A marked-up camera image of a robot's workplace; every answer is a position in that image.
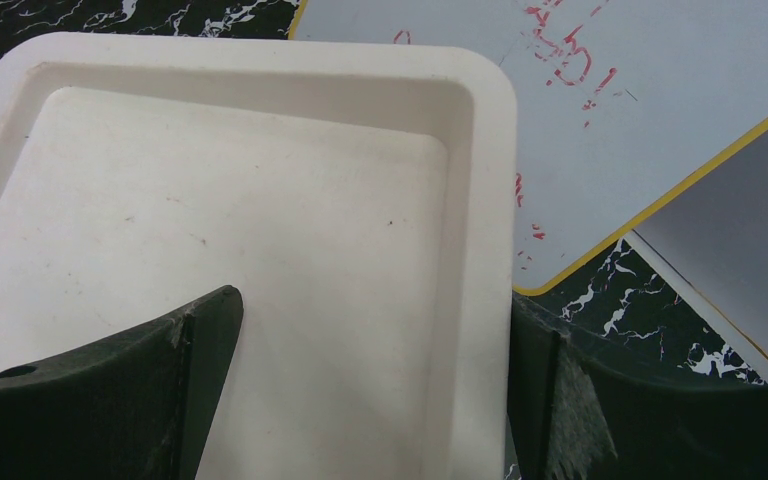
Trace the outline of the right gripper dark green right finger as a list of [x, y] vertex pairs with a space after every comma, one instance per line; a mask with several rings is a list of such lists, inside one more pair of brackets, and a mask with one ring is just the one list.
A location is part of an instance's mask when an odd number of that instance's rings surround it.
[[768, 385], [647, 360], [522, 296], [507, 414], [527, 479], [768, 479]]

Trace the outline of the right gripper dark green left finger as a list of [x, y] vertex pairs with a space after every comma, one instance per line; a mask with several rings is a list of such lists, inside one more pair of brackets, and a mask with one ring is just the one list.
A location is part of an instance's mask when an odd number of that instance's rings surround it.
[[224, 286], [0, 372], [0, 479], [192, 479], [244, 316]]

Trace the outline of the white drawer organizer box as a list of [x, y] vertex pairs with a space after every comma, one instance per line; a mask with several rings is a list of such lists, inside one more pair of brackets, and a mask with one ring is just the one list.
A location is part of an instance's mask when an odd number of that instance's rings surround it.
[[455, 47], [50, 33], [0, 59], [0, 371], [223, 285], [203, 479], [499, 479], [516, 97]]

